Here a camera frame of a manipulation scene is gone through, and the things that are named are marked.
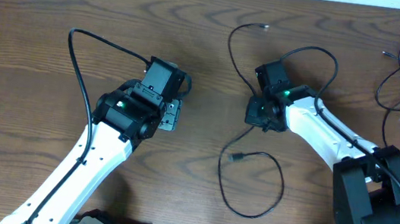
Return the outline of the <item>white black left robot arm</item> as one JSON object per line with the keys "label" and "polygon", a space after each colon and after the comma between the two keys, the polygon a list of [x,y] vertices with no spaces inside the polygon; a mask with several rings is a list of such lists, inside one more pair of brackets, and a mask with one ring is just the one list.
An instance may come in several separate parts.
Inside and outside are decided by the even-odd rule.
{"label": "white black left robot arm", "polygon": [[152,57],[143,80],[131,79],[104,93],[78,142],[28,200],[2,224],[69,224],[113,169],[157,129],[176,129],[182,85],[191,76]]}

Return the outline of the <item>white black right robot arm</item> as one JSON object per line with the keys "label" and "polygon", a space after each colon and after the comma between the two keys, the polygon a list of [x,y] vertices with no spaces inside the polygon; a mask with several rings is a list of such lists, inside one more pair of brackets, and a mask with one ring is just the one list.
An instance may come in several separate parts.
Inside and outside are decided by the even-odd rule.
{"label": "white black right robot arm", "polygon": [[335,224],[400,224],[400,151],[379,148],[326,111],[307,85],[295,86],[278,61],[255,70],[261,96],[247,105],[245,122],[303,138],[333,174]]}

